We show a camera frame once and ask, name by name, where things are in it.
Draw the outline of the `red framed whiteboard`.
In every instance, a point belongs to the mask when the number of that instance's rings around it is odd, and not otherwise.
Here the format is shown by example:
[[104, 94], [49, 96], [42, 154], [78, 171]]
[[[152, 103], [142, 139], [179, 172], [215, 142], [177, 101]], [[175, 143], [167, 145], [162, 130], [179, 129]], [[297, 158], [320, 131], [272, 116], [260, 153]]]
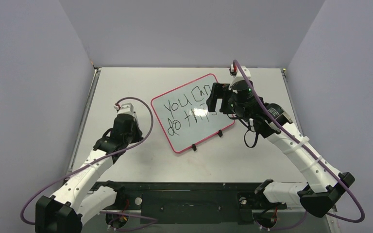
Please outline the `red framed whiteboard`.
[[212, 136], [222, 136], [234, 125], [227, 115], [209, 112], [206, 100], [213, 83], [218, 80], [212, 73], [167, 91], [151, 100], [151, 107], [175, 153], [196, 149], [197, 144]]

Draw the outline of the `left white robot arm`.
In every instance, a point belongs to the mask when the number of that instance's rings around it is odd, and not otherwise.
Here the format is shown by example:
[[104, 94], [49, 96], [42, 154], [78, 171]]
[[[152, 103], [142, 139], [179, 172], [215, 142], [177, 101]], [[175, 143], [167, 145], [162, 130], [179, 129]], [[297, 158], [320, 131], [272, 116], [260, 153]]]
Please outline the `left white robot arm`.
[[95, 143], [82, 166], [50, 197], [42, 196], [37, 201], [35, 232], [80, 233], [103, 208], [121, 208], [126, 196], [118, 190], [102, 187], [92, 195], [88, 192], [130, 145], [142, 139], [132, 106], [122, 106], [113, 127]]

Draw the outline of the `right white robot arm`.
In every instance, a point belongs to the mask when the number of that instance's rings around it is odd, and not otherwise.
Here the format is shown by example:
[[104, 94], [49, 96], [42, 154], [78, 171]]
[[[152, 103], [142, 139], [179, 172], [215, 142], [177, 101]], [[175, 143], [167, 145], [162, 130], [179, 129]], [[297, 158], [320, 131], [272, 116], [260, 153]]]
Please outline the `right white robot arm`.
[[304, 176], [303, 183], [281, 183], [266, 180], [256, 189], [254, 200], [260, 207], [271, 203], [300, 205], [315, 217], [323, 217], [350, 187], [354, 176], [340, 172], [322, 156], [311, 155], [309, 139], [302, 136], [290, 116], [276, 103], [258, 100], [250, 87], [242, 80], [233, 85], [213, 83], [206, 101], [209, 112], [216, 109], [221, 100], [220, 113], [235, 115], [255, 132], [274, 144]]

